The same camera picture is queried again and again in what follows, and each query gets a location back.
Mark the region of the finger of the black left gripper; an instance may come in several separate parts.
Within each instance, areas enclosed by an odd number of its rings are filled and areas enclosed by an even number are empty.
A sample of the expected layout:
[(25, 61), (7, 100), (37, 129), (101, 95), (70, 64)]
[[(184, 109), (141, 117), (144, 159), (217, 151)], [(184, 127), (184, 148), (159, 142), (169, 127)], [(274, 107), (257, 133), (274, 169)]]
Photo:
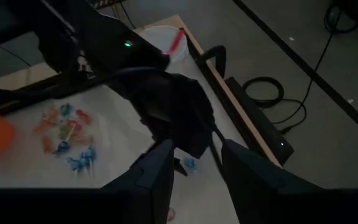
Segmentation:
[(187, 176), (187, 172), (185, 170), (185, 168), (181, 165), (181, 160), (179, 160), (178, 158), (174, 158), (174, 170), (177, 171), (178, 173)]

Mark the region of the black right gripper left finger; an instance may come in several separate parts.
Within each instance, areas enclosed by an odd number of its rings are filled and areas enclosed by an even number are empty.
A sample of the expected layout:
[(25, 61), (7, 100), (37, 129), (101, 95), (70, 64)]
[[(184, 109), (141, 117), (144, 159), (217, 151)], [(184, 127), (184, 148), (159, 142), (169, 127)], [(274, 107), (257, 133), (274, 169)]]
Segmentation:
[(101, 188), (108, 223), (166, 223), (174, 180), (172, 140), (157, 141), (130, 169)]

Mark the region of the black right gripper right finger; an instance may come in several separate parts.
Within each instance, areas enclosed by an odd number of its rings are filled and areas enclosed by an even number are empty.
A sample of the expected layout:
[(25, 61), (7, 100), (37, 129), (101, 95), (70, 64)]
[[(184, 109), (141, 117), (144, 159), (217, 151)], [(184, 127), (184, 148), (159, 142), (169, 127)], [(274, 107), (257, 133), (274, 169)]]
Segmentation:
[(306, 200), (323, 188), (276, 166), (231, 139), (222, 149), (223, 174), (240, 223), (306, 223)]

